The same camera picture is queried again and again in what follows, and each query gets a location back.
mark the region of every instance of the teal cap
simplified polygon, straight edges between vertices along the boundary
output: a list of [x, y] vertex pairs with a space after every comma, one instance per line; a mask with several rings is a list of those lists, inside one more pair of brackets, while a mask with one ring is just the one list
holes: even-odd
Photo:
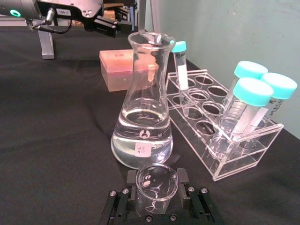
[[268, 69], [258, 63], [250, 61], [241, 61], [235, 68], [234, 74], [238, 78], [252, 77], [260, 79], [263, 74], [267, 73]]
[[267, 105], [273, 93], [270, 85], [251, 77], [239, 79], [233, 89], [233, 94], [239, 100], [258, 107]]
[[276, 73], [262, 75], [261, 81], [266, 82], [273, 88], [274, 94], [272, 97], [277, 99], [289, 99], [298, 86], [291, 78]]
[[176, 42], [174, 48], [172, 49], [173, 53], [180, 53], [187, 50], [187, 43], [185, 41]]

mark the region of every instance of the clear acrylic rack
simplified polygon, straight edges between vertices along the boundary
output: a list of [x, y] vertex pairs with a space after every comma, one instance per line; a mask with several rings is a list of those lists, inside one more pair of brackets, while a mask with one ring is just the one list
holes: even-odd
[[[269, 121], [264, 128], [230, 139], [216, 123], [228, 89], [208, 74], [206, 69], [188, 71], [188, 94], [181, 93], [191, 102], [189, 115], [184, 116], [180, 105], [177, 74], [169, 73], [166, 81], [169, 112], [172, 123], [183, 135], [195, 154], [212, 175], [214, 181], [254, 167], [273, 143], [282, 124]], [[229, 146], [222, 159], [210, 154], [210, 139], [221, 132]], [[257, 140], [253, 149], [246, 150], [241, 143]]]

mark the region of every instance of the flask label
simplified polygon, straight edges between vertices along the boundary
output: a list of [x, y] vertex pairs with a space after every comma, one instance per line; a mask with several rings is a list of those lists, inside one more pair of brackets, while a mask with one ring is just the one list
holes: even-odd
[[149, 143], [136, 143], [135, 156], [141, 158], [149, 158], [151, 156], [152, 144]]

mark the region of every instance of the green wall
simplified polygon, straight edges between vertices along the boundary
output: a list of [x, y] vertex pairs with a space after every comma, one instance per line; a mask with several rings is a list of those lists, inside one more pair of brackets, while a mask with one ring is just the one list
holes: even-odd
[[[187, 41], [187, 58], [230, 87], [241, 60], [300, 83], [300, 0], [159, 0], [161, 32]], [[152, 30], [147, 5], [146, 29]], [[273, 117], [300, 138], [300, 91]]]

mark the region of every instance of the white label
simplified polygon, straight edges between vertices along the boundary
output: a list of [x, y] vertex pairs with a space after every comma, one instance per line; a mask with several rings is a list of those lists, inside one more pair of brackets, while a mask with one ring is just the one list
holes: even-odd
[[239, 121], [235, 125], [232, 134], [239, 135], [245, 132], [247, 126], [251, 123], [252, 119], [257, 113], [257, 108], [247, 105]]
[[71, 11], [68, 9], [62, 9], [62, 8], [57, 8], [56, 12], [58, 15], [67, 15], [67, 16], [71, 16]]
[[267, 119], [270, 119], [277, 111], [277, 109], [280, 108], [282, 102], [283, 102], [282, 100], [271, 98], [270, 102], [265, 106], [265, 108], [269, 110], [268, 113], [265, 115], [265, 117]]
[[187, 66], [186, 65], [177, 66], [177, 73], [178, 73], [180, 90], [187, 90], [188, 89]]
[[262, 121], [263, 117], [265, 116], [265, 114], [267, 113], [268, 109], [267, 108], [260, 108], [256, 114], [256, 116], [254, 117], [254, 119], [251, 121], [251, 123], [248, 125], [248, 127], [246, 128], [245, 132], [251, 132], [254, 131], [258, 125], [260, 124], [260, 122]]
[[151, 156], [152, 145], [148, 143], [135, 144], [135, 156], [141, 158], [149, 158]]

